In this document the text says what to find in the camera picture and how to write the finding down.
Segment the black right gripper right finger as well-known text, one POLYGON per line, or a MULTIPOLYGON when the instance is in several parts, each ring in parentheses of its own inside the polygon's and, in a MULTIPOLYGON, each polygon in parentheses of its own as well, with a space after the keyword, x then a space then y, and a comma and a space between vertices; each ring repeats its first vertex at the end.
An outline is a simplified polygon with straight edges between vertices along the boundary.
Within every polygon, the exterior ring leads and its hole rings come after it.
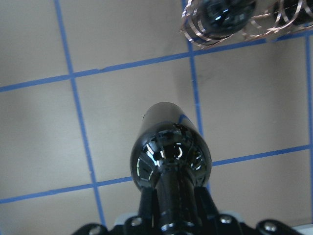
POLYGON ((243 235, 238 220, 228 214, 219 213, 205 187, 195 188, 198 215, 201 219, 201 235, 243 235))

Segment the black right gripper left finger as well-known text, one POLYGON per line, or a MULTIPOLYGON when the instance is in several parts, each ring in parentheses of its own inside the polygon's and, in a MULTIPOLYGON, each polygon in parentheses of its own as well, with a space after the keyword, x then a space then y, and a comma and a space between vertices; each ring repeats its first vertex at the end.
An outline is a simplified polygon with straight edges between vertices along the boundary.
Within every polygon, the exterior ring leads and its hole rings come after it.
POLYGON ((154 190, 152 188, 143 188, 137 215, 126 220, 123 225, 125 235, 155 235, 154 228, 154 190))

